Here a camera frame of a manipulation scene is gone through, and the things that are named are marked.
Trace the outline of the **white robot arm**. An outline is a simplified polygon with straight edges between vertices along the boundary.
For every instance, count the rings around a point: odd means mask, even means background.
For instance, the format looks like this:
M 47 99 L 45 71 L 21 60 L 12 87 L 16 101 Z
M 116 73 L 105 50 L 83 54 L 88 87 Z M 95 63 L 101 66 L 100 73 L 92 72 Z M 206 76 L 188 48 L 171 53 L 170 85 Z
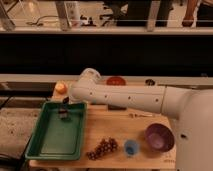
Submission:
M 160 113 L 178 121 L 177 171 L 213 171 L 213 89 L 172 86 L 113 86 L 100 82 L 100 73 L 84 69 L 71 84 L 74 103 L 98 102 Z

